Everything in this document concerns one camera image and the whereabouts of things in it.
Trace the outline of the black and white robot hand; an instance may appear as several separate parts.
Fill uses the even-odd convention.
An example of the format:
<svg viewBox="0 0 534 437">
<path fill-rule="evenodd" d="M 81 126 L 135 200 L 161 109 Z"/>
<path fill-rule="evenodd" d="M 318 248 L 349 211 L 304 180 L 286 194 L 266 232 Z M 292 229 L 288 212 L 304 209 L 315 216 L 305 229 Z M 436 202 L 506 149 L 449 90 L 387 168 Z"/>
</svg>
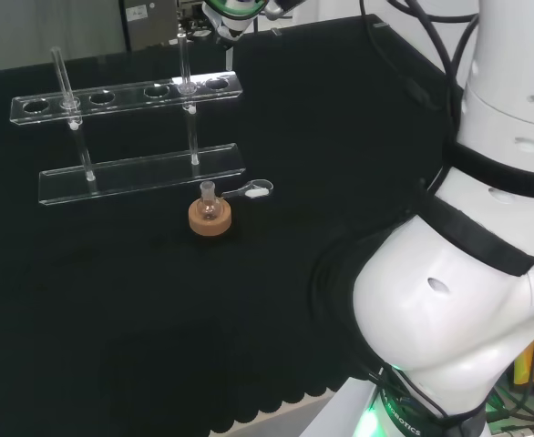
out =
<svg viewBox="0 0 534 437">
<path fill-rule="evenodd" d="M 217 43 L 230 48 L 267 5 L 267 1 L 210 0 L 202 3 L 202 12 L 211 22 Z"/>
</svg>

